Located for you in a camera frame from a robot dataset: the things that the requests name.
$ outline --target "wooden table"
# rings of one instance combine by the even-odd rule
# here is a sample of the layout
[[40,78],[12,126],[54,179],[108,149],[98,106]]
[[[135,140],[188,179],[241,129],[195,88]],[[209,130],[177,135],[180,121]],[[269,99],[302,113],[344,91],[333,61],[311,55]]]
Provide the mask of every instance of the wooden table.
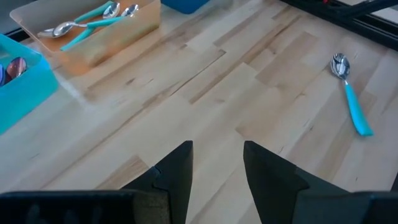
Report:
[[[161,27],[61,88],[0,136],[0,191],[117,189],[194,141],[187,223],[259,223],[243,142],[344,189],[389,190],[398,171],[398,54],[280,1],[164,7]],[[334,53],[375,135],[361,138]]]

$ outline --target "silverware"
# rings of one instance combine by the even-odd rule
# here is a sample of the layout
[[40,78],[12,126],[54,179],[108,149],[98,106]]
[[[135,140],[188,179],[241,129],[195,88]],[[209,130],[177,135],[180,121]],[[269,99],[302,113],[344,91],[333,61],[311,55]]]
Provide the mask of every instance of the silverware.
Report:
[[120,15],[121,17],[125,16],[134,16],[134,13],[139,10],[139,6],[137,4],[132,4],[131,6],[127,7],[122,14]]
[[63,22],[54,28],[52,35],[54,38],[67,34],[73,27],[87,27],[86,24],[77,24],[76,22]]
[[108,6],[108,8],[105,9],[103,18],[104,19],[110,19],[114,18],[119,14],[120,11],[120,3],[114,2],[112,5]]
[[[87,13],[84,14],[84,15],[81,15],[80,17],[76,18],[74,21],[71,21],[71,22],[74,22],[75,24],[78,24],[78,23],[81,22],[81,21],[84,21],[84,20],[86,20],[86,19],[89,19],[89,18],[92,18],[92,17],[95,17],[95,16],[99,16],[99,15],[101,15],[101,14],[103,15],[103,18],[104,18],[104,19],[109,19],[109,18],[111,18],[111,17],[105,17],[105,16],[109,16],[109,15],[105,15],[105,11],[108,10],[111,6],[113,6],[113,5],[115,5],[115,4],[119,4],[118,7],[119,7],[119,10],[120,10],[120,3],[108,1],[108,2],[106,2],[105,4],[103,4],[102,6],[96,8],[96,9],[90,11],[90,12],[87,12]],[[116,16],[118,15],[118,13],[114,13],[112,16],[113,16],[113,17],[116,17]],[[54,35],[54,34],[53,34],[54,29],[55,29],[55,28],[43,30],[42,32],[39,32],[39,33],[37,34],[37,36],[38,36],[38,37],[42,37],[42,38],[58,38],[58,37],[61,37],[62,35]]]
[[351,113],[351,117],[357,132],[362,136],[372,136],[373,131],[366,121],[366,117],[362,112],[361,105],[359,104],[359,101],[355,95],[355,91],[347,81],[347,76],[349,75],[350,71],[350,65],[347,57],[342,53],[335,54],[330,62],[330,68],[333,74],[344,80],[349,112]]
[[4,86],[6,83],[6,73],[2,65],[0,65],[0,87]]
[[6,76],[8,75],[9,77],[11,77],[11,79],[15,79],[21,76],[26,70],[27,70],[27,64],[25,59],[23,59],[22,57],[16,57],[7,66]]
[[85,31],[83,31],[80,35],[78,35],[77,37],[75,37],[71,42],[69,42],[67,45],[63,46],[60,48],[61,51],[66,51],[69,50],[71,47],[73,47],[75,44],[79,43],[80,41],[84,40],[85,38],[87,38],[88,36],[90,36],[95,28],[97,26],[100,26],[100,23],[102,22],[107,22],[107,21],[114,21],[117,22],[118,20],[122,19],[122,17],[132,17],[134,16],[134,13],[136,11],[139,10],[139,6],[137,4],[133,4],[129,7],[127,7],[122,14],[119,17],[116,18],[112,18],[112,19],[107,19],[107,20],[103,20],[103,21],[98,21],[98,22],[91,22],[89,24],[87,24],[87,29]]

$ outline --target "teal handle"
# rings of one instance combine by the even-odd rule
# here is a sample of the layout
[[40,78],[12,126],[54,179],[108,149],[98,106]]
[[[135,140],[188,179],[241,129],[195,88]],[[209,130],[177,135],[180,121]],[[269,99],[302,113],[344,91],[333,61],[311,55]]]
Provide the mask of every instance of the teal handle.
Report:
[[102,6],[96,8],[90,12],[87,12],[86,14],[83,14],[83,15],[77,17],[74,21],[76,23],[79,23],[81,21],[85,21],[86,19],[91,19],[92,17],[100,16],[100,15],[104,14],[105,9],[107,9],[112,4],[113,4],[112,1],[108,1],[107,3],[103,4]]
[[357,132],[362,136],[372,136],[373,131],[366,121],[366,117],[362,112],[361,105],[355,95],[355,92],[351,85],[346,82],[346,94],[349,106],[349,112],[353,119],[354,126]]
[[96,22],[89,22],[87,23],[88,28],[97,28],[101,26],[108,26],[111,25],[114,22],[120,21],[124,17],[116,17],[116,18],[111,18],[111,19],[103,19],[101,21],[96,21]]
[[79,43],[80,41],[84,40],[89,35],[91,35],[94,32],[94,30],[95,30],[95,28],[87,28],[81,34],[79,34],[77,37],[75,37],[71,42],[69,42],[69,44],[61,47],[61,50],[66,51],[69,48],[73,47],[75,44]]

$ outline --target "utensil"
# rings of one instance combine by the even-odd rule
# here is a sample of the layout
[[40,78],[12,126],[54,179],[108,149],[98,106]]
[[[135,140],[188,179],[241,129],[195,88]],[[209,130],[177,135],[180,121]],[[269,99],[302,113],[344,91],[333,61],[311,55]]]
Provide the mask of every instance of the utensil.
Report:
[[6,69],[6,75],[9,75],[12,79],[21,76],[27,70],[27,64],[25,59],[22,57],[16,57],[10,62]]
[[105,9],[102,17],[104,19],[114,18],[119,14],[119,11],[120,11],[120,3],[113,2],[112,5],[108,6]]
[[73,27],[87,27],[86,24],[77,24],[76,22],[63,22],[54,28],[53,37],[61,37],[67,34]]
[[[90,11],[90,12],[87,12],[87,13],[79,16],[79,17],[77,17],[73,22],[78,24],[79,22],[85,21],[85,20],[90,19],[90,18],[95,17],[95,16],[99,16],[101,14],[103,15],[104,19],[109,19],[110,17],[107,17],[107,18],[104,17],[105,16],[104,12],[109,7],[111,7],[113,4],[115,4],[115,2],[108,1],[105,4],[103,4],[102,6],[96,8],[96,9]],[[46,29],[46,30],[43,30],[42,32],[39,32],[37,34],[37,36],[38,37],[43,37],[43,38],[58,38],[58,37],[61,37],[61,36],[54,36],[53,35],[53,31],[54,31],[54,28]]]
[[[127,7],[121,14],[120,17],[113,18],[114,22],[117,22],[118,20],[122,19],[123,17],[132,17],[136,11],[139,10],[139,6],[137,4],[133,4],[129,7]],[[88,36],[90,36],[95,28],[100,26],[102,23],[107,23],[107,20],[103,21],[97,21],[97,22],[91,22],[87,24],[87,29],[83,31],[81,34],[79,34],[77,37],[75,37],[71,42],[69,42],[67,45],[61,47],[60,50],[65,51],[73,47],[75,44],[79,43],[80,41],[84,40]]]
[[366,117],[361,109],[361,105],[355,95],[354,89],[347,82],[347,76],[349,75],[350,70],[347,57],[342,53],[335,54],[330,62],[330,68],[333,74],[345,82],[349,112],[351,113],[357,132],[362,136],[372,136],[373,131],[366,121]]
[[120,17],[112,19],[103,19],[96,22],[89,22],[87,24],[77,24],[76,22],[63,22],[56,28],[54,28],[52,34],[54,37],[61,37],[67,34],[74,27],[87,27],[87,28],[97,28],[101,26],[108,26],[114,22],[121,20]]
[[127,7],[122,14],[120,15],[121,17],[126,17],[126,16],[134,16],[134,13],[139,10],[139,6],[137,4],[132,4],[131,6]]
[[6,82],[6,73],[4,72],[4,68],[0,65],[0,87],[4,86]]

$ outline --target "teal container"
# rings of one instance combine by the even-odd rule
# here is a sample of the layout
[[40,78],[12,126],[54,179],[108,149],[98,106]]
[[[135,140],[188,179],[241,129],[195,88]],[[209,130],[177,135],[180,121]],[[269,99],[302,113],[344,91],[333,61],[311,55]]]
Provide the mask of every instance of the teal container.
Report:
[[192,14],[209,0],[161,0],[162,4],[182,12],[184,14]]
[[16,57],[23,57],[28,69],[20,77],[0,87],[0,134],[58,88],[58,81],[41,54],[0,35],[0,63],[6,68]]

